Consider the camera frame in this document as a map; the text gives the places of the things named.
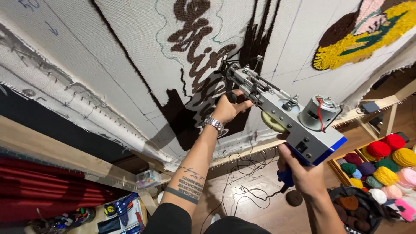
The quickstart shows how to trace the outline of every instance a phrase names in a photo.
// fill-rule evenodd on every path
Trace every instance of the red wire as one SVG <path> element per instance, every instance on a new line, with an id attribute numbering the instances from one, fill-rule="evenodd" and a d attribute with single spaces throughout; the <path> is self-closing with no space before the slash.
<path id="1" fill-rule="evenodd" d="M 322 122 L 322 116 L 321 116 L 321 106 L 323 101 L 321 99 L 318 98 L 319 101 L 319 107 L 318 107 L 318 117 L 319 117 L 319 121 L 321 121 L 321 131 L 324 130 L 324 123 Z"/>

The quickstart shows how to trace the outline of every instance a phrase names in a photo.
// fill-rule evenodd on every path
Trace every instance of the green yarn ball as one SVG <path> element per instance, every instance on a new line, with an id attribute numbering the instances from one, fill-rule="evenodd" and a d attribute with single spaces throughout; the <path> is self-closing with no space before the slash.
<path id="1" fill-rule="evenodd" d="M 374 166 L 376 168 L 387 167 L 394 173 L 399 171 L 399 167 L 397 166 L 397 164 L 390 159 L 381 159 L 379 162 L 376 162 Z"/>
<path id="2" fill-rule="evenodd" d="M 369 186 L 371 186 L 371 187 L 373 187 L 375 189 L 380 189 L 380 188 L 384 187 L 384 185 L 382 183 L 380 183 L 380 181 L 378 181 L 376 178 L 374 178 L 372 176 L 367 177 L 367 179 L 365 180 L 365 182 Z"/>
<path id="3" fill-rule="evenodd" d="M 348 175 L 351 175 L 357 170 L 357 166 L 352 163 L 343 163 L 340 167 Z"/>

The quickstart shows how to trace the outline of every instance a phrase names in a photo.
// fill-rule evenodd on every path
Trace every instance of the metal watch band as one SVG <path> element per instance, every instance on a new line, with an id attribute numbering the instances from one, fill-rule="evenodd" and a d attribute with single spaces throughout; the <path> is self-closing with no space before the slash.
<path id="1" fill-rule="evenodd" d="M 224 129 L 224 125 L 222 123 L 220 123 L 218 120 L 211 118 L 209 116 L 205 118 L 204 124 L 202 125 L 202 127 L 205 127 L 205 125 L 207 124 L 214 126 L 214 128 L 218 130 L 218 134 L 221 134 L 221 132 Z"/>

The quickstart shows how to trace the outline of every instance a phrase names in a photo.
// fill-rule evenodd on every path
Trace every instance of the forearm tattoo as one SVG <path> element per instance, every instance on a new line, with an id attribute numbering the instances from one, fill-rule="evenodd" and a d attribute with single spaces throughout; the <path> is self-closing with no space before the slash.
<path id="1" fill-rule="evenodd" d="M 178 170 L 181 168 L 185 169 L 185 172 L 189 172 L 190 177 L 197 179 L 197 180 L 203 179 L 203 181 L 205 181 L 204 177 L 198 176 L 199 175 L 198 173 L 192 171 L 193 168 L 179 167 Z M 194 204 L 198 204 L 198 200 L 199 200 L 199 197 L 201 196 L 204 185 L 203 183 L 202 184 L 198 183 L 194 179 L 190 179 L 186 176 L 182 176 L 182 178 L 179 179 L 177 190 L 171 187 L 167 187 L 165 191 L 173 195 L 176 195 L 180 198 L 183 198 L 185 200 L 188 200 Z"/>

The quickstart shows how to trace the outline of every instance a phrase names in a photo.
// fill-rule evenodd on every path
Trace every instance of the yellow yarn ball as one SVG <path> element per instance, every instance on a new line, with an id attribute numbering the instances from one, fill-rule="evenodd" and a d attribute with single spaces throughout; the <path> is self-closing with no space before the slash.
<path id="1" fill-rule="evenodd" d="M 370 162 L 375 162 L 377 161 L 377 158 L 371 156 L 368 152 L 367 152 L 367 146 L 365 146 L 364 148 L 361 149 L 361 152 L 363 153 L 364 157 L 369 160 Z"/>
<path id="2" fill-rule="evenodd" d="M 373 176 L 386 186 L 391 186 L 399 181 L 399 177 L 387 167 L 379 167 Z"/>
<path id="3" fill-rule="evenodd" d="M 361 180 L 355 179 L 355 178 L 351 178 L 350 180 L 351 180 L 352 186 L 357 187 L 359 189 L 364 188 L 363 182 Z"/>
<path id="4" fill-rule="evenodd" d="M 392 159 L 402 167 L 416 166 L 416 153 L 411 149 L 401 148 L 394 151 Z"/>

